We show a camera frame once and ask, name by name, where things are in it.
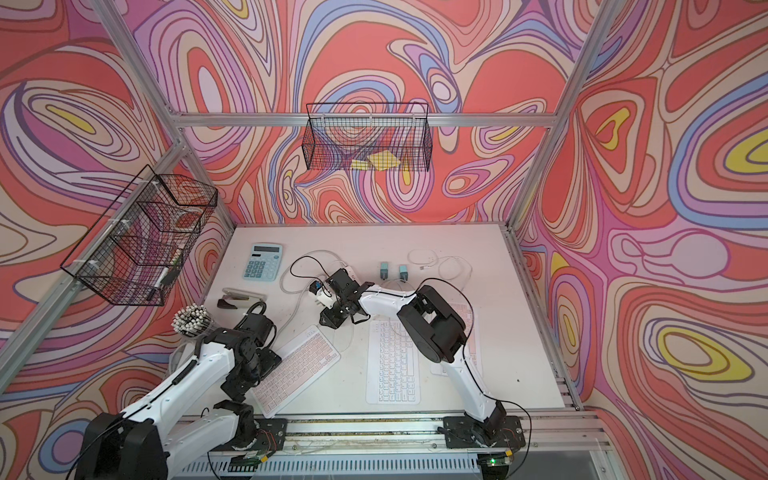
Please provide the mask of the pink keyboard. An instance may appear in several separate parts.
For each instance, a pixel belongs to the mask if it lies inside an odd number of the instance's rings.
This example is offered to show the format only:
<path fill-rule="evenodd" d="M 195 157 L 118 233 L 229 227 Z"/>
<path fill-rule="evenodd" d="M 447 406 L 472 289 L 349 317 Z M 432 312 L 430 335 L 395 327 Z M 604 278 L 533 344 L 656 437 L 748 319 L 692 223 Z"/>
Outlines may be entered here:
<path fill-rule="evenodd" d="M 317 326 L 310 326 L 281 349 L 282 362 L 252 389 L 255 403 L 272 418 L 341 360 Z"/>
<path fill-rule="evenodd" d="M 457 312 L 457 314 L 464 320 L 466 324 L 465 334 L 467 335 L 466 345 L 466 357 L 469 358 L 474 365 L 474 372 L 477 374 L 483 373 L 481 349 L 479 341 L 477 339 L 479 330 L 474 327 L 474 313 L 466 302 L 451 302 L 449 305 Z"/>

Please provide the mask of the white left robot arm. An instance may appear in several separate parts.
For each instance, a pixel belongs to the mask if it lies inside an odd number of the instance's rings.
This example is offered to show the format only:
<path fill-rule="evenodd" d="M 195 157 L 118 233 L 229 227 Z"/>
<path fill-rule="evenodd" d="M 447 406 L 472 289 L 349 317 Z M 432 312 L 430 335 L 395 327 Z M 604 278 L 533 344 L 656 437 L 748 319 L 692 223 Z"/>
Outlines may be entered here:
<path fill-rule="evenodd" d="M 233 328 L 198 338 L 191 357 L 142 399 L 87 425 L 67 475 L 72 479 L 170 479 L 211 450 L 252 449 L 265 439 L 246 404 L 282 359 L 276 325 L 259 302 Z"/>

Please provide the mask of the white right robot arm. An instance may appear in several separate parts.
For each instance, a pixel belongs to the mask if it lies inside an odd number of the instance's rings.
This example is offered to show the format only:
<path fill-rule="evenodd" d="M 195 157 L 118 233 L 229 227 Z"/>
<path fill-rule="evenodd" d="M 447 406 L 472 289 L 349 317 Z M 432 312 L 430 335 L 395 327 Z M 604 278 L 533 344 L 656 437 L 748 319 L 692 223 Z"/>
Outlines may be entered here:
<path fill-rule="evenodd" d="M 323 306 L 319 323 L 325 327 L 336 329 L 357 314 L 399 321 L 422 356 L 442 366 L 461 397 L 468 425 L 459 430 L 458 438 L 483 447 L 496 443 L 507 411 L 486 392 L 466 353 L 470 329 L 434 287 L 422 283 L 412 291 L 386 289 L 373 282 L 359 283 L 340 268 L 325 281 L 314 280 L 308 291 Z"/>

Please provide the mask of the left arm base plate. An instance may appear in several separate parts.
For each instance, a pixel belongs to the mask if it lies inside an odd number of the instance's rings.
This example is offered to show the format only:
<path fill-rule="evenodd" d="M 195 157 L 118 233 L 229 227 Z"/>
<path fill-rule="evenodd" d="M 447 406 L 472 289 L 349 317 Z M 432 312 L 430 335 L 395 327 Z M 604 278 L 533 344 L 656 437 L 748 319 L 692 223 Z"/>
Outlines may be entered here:
<path fill-rule="evenodd" d="M 233 440 L 218 445 L 213 452 L 275 453 L 284 447 L 288 421 L 285 418 L 257 419 L 255 427 L 237 433 Z"/>

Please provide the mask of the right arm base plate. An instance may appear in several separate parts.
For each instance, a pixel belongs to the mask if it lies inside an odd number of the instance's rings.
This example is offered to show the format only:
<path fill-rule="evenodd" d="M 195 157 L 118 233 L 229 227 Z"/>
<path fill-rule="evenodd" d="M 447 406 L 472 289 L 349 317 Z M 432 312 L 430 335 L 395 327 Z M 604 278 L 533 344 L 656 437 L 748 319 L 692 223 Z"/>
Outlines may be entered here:
<path fill-rule="evenodd" d="M 506 416 L 497 427 L 485 428 L 468 416 L 449 416 L 437 427 L 449 449 L 503 448 L 517 452 L 527 445 L 520 418 Z"/>

